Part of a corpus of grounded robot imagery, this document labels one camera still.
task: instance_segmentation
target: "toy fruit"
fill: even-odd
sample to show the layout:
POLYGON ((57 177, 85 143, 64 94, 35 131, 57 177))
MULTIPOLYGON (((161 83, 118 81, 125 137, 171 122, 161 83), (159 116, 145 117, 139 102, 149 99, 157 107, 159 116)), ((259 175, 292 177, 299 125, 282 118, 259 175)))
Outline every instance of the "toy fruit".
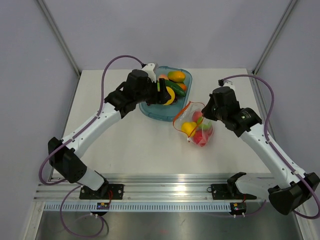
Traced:
POLYGON ((158 76, 158 80, 159 80, 159 79, 169 80, 168 76, 165 75, 165 74, 160 74, 160 75, 158 76))
POLYGON ((180 97, 185 97, 186 96, 186 92, 175 82, 173 81, 165 81, 165 85, 167 87, 172 88, 172 90, 174 91, 175 94, 177 94, 180 97))
POLYGON ((182 82, 177 82, 176 84, 178 84, 179 87, 183 89, 183 91, 185 91, 185 92, 187 91, 188 88, 187 88, 187 86, 186 86, 184 83, 182 83, 182 82))
POLYGON ((182 71, 170 71, 168 73, 168 78, 175 83, 183 83, 186 79, 186 75, 182 71))
POLYGON ((208 139, 209 139, 209 135, 205 131, 198 130, 195 132, 192 139, 195 144, 199 145, 200 147, 203 147, 204 145, 207 144, 208 139))
POLYGON ((196 133, 195 128, 197 127, 197 123, 194 121, 186 121, 181 126, 181 131, 188 135, 188 137, 193 137, 196 133))
POLYGON ((198 120, 200 119, 200 121, 202 120, 202 112, 200 111, 195 111, 192 115, 192 121, 196 122, 197 124, 200 123, 200 121, 198 122, 198 120))
POLYGON ((166 86, 166 90, 170 94, 171 98, 165 104, 163 104, 165 106, 172 104, 174 102, 174 100, 175 100, 175 97, 176 97, 175 92, 172 90, 171 87, 166 86))
POLYGON ((202 130, 204 130, 204 131, 208 131, 210 128, 213 128, 213 127, 212 127, 212 122, 209 121, 207 124, 201 123, 201 124, 199 125, 199 128, 202 129, 202 130))

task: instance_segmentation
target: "mesh bag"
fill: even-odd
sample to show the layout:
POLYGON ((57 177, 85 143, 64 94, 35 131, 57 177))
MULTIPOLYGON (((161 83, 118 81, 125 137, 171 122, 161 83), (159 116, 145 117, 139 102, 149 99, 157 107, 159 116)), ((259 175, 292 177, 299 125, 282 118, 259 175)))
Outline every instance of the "mesh bag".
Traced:
POLYGON ((188 142, 200 147, 205 146, 214 134, 213 121, 202 117, 204 107, 201 102, 190 101, 173 119, 173 127, 182 132, 188 142))

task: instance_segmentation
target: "white table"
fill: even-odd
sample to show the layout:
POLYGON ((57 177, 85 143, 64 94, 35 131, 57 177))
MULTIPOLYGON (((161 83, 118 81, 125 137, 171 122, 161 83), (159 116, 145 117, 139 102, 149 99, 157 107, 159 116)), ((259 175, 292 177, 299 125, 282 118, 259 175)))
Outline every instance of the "white table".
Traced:
MULTIPOLYGON (((247 74, 237 69, 186 69, 193 77, 189 100, 207 103, 218 87, 218 79, 247 74)), ((131 69, 109 70, 105 79, 105 96, 127 79, 131 69)), ((84 70, 75 94, 65 134, 75 130, 98 109, 102 70, 84 70)), ((259 114, 249 78, 233 80, 242 107, 259 114)), ((241 139, 223 123, 214 125, 210 143, 199 147, 188 143, 172 122, 162 122, 143 115, 139 106, 104 132, 87 150, 82 161, 101 174, 265 174, 269 170, 241 139)))

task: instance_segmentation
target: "white wall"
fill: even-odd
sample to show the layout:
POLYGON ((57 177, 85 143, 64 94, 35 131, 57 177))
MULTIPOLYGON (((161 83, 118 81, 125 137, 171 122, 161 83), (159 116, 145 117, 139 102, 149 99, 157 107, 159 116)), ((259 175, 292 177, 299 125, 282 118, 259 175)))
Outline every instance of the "white wall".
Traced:
POLYGON ((122 54, 174 67, 252 69, 289 0, 45 2, 81 69, 103 69, 122 54))
MULTIPOLYGON (((308 173, 320 176, 320 2, 300 1, 259 73, 275 92, 275 137, 308 173)), ((317 213, 308 201, 311 215, 317 213)), ((320 232, 320 220, 314 223, 320 232)))
POLYGON ((77 78, 33 0, 0 3, 0 235, 17 240, 77 78))

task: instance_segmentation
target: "red apple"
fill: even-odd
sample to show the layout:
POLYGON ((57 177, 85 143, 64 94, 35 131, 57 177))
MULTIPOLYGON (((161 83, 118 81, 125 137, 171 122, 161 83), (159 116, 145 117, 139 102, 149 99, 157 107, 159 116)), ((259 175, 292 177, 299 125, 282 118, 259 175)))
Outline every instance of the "red apple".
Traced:
POLYGON ((201 111, 195 111, 192 115, 192 121, 198 124, 198 119, 202 117, 201 111))
POLYGON ((204 145, 207 144, 209 135, 207 132, 199 130, 195 132, 192 139, 195 144, 199 145, 200 147, 203 147, 204 145))

